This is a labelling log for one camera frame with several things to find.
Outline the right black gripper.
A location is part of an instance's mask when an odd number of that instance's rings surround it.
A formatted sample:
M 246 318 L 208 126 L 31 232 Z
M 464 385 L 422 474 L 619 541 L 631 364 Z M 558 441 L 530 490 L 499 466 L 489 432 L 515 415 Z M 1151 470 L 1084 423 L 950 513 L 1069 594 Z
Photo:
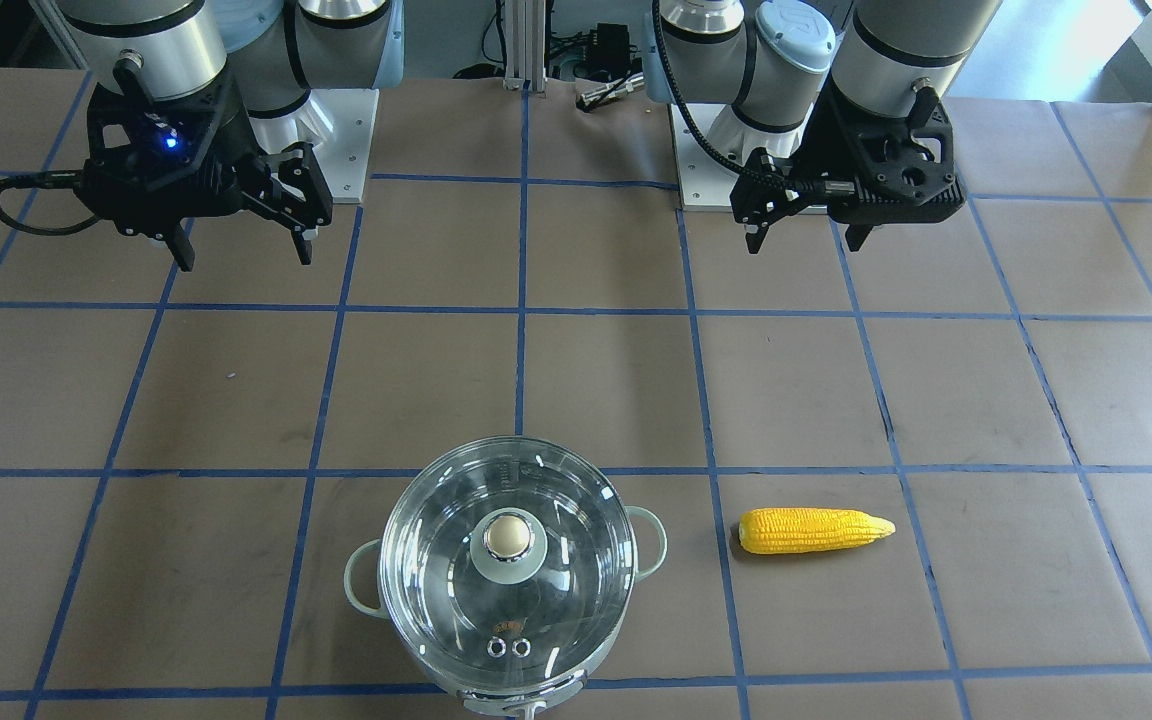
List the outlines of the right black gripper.
M 164 240 L 180 272 L 196 253 L 182 220 L 250 210 L 283 225 L 310 265 L 314 238 L 332 223 L 333 196 L 308 141 L 264 156 L 230 70 L 204 88 L 154 99 L 143 70 L 114 70 L 88 105 L 90 156 L 74 194 L 122 232 Z

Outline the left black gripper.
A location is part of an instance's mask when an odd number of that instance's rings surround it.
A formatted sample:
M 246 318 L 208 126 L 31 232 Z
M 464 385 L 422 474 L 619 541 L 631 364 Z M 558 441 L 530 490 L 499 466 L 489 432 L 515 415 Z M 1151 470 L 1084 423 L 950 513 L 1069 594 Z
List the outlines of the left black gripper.
M 904 118 L 881 118 L 827 79 L 791 160 L 751 150 L 730 194 L 748 252 L 759 253 L 773 223 L 810 205 L 847 225 L 849 252 L 859 252 L 877 225 L 940 223 L 963 209 L 954 128 L 941 96 L 920 78 L 905 97 L 911 109 Z

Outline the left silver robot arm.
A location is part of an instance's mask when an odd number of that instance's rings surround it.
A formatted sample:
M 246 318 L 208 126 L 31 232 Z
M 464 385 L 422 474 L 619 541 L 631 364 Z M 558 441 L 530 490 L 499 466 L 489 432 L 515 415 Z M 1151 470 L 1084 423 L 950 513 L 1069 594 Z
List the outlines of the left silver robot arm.
M 858 251 L 882 225 L 941 223 L 967 200 L 943 94 L 996 1 L 654 1 L 646 91 L 730 172 L 751 253 L 773 223 L 826 210 Z

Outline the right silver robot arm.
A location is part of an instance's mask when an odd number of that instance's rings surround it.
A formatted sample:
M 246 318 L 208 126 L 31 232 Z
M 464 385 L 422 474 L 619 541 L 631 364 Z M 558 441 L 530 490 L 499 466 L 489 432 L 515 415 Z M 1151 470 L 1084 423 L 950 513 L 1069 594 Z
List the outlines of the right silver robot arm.
M 82 204 L 194 268 L 188 219 L 282 225 L 302 264 L 361 202 L 380 91 L 404 70 L 402 1 L 61 1 L 97 85 Z

